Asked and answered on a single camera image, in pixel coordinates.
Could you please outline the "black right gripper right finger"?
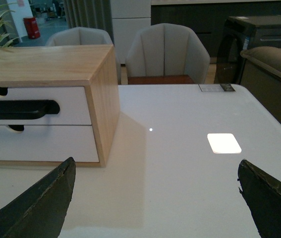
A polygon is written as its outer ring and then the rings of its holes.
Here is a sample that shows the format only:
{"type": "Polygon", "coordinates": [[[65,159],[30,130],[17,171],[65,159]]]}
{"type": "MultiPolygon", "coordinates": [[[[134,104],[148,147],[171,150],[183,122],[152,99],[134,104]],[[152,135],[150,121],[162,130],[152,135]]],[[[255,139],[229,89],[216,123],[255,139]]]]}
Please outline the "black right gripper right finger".
{"type": "Polygon", "coordinates": [[[245,159],[237,175],[260,237],[281,238],[281,181],[245,159]]]}

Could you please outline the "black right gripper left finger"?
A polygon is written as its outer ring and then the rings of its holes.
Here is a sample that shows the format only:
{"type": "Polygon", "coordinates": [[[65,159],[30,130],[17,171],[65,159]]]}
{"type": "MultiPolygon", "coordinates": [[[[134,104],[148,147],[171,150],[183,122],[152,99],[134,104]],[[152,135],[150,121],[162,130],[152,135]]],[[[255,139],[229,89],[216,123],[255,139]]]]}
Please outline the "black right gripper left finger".
{"type": "Polygon", "coordinates": [[[69,157],[0,209],[0,238],[57,238],[72,199],[76,163],[69,157]]]}

